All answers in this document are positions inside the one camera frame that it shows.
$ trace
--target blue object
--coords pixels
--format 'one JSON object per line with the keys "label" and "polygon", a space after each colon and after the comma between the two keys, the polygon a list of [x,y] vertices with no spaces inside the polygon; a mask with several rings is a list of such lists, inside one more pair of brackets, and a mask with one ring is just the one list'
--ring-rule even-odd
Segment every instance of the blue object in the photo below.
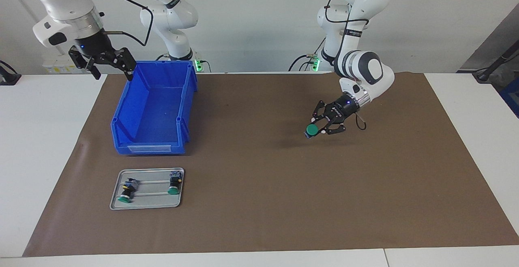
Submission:
{"label": "blue object", "polygon": [[112,120],[119,154],[183,154],[197,79],[193,62],[137,62]]}
{"label": "blue object", "polygon": [[499,92],[501,98],[519,118],[519,77]]}

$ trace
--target green round button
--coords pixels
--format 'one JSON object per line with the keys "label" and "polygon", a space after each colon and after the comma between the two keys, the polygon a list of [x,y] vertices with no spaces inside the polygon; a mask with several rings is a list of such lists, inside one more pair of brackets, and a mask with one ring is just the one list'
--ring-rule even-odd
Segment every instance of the green round button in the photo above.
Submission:
{"label": "green round button", "polygon": [[319,133],[319,127],[315,124],[310,124],[306,127],[306,133],[311,136],[317,135],[317,133]]}
{"label": "green round button", "polygon": [[170,195],[178,195],[178,193],[180,193],[180,192],[178,191],[177,188],[170,188],[169,190],[167,190],[167,193]]}
{"label": "green round button", "polygon": [[130,203],[130,199],[126,197],[119,197],[117,200],[123,202],[123,203]]}

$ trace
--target black stand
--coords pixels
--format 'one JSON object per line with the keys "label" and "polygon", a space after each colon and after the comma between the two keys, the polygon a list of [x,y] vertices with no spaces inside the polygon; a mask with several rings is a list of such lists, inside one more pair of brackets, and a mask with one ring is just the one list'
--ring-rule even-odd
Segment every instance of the black stand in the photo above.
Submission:
{"label": "black stand", "polygon": [[0,66],[0,75],[4,78],[5,81],[0,79],[0,86],[14,86],[18,83],[18,80],[22,77],[18,73],[12,74],[8,73],[3,67]]}
{"label": "black stand", "polygon": [[480,84],[489,84],[488,77],[504,62],[506,62],[512,55],[519,50],[519,40],[514,43],[501,57],[498,58],[491,66],[489,66],[482,73],[473,73],[472,75],[475,77],[476,81]]}

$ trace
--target silver tray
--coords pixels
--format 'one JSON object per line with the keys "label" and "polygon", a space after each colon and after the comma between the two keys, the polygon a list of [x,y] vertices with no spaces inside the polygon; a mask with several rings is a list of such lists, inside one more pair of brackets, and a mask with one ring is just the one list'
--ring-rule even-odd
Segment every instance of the silver tray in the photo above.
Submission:
{"label": "silver tray", "polygon": [[[178,195],[167,193],[169,189],[169,173],[171,171],[182,172],[182,183]],[[139,182],[137,191],[131,197],[131,203],[123,203],[117,200],[122,193],[122,186],[129,178]],[[114,193],[110,202],[111,210],[167,208],[180,205],[182,189],[184,188],[185,172],[182,168],[169,169],[131,169],[122,170],[117,177]]]}

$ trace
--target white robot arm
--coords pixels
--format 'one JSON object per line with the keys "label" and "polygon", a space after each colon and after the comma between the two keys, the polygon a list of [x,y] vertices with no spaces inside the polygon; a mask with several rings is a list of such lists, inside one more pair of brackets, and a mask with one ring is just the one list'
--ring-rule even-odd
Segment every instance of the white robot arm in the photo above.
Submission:
{"label": "white robot arm", "polygon": [[[185,33],[180,29],[195,27],[198,23],[198,13],[185,0],[157,0],[162,4],[152,5],[154,22],[152,30],[160,36],[167,47],[171,60],[193,60],[194,52],[189,46]],[[141,11],[141,22],[148,26],[151,16]]]}
{"label": "white robot arm", "polygon": [[69,50],[74,64],[101,77],[95,64],[109,64],[133,77],[136,62],[128,49],[115,50],[92,0],[40,0],[47,16],[33,27],[34,34],[45,47],[54,47],[68,40],[75,45]]}
{"label": "white robot arm", "polygon": [[[383,94],[395,81],[393,70],[383,64],[376,53],[357,49],[369,21],[385,9],[390,0],[346,1],[348,5],[326,6],[317,15],[319,25],[326,32],[326,43],[319,55],[321,64],[330,64],[341,77],[343,95],[330,104],[318,103],[305,132],[307,138],[319,133],[344,132],[345,119]],[[320,120],[327,122],[321,128],[316,125]]]}

